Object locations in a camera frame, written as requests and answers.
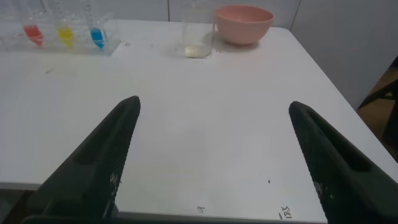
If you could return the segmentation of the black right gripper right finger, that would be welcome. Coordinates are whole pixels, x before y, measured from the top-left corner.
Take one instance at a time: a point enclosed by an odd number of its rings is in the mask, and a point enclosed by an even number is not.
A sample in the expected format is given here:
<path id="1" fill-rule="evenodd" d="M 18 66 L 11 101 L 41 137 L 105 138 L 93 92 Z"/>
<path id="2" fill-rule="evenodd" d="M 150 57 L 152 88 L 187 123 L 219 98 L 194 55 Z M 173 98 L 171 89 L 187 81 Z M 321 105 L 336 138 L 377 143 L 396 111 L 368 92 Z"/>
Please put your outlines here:
<path id="1" fill-rule="evenodd" d="M 397 223 L 397 182 L 311 107 L 289 116 L 328 223 Z"/>

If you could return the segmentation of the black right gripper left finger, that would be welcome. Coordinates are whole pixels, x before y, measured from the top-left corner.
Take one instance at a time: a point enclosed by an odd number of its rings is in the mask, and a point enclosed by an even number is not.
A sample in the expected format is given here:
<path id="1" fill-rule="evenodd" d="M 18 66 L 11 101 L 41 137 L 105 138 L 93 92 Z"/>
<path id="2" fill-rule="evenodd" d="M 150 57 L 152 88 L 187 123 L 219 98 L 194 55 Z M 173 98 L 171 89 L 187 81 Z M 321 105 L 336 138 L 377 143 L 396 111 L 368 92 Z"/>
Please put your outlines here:
<path id="1" fill-rule="evenodd" d="M 23 223 L 115 223 L 116 194 L 141 104 L 119 102 L 27 201 Z"/>

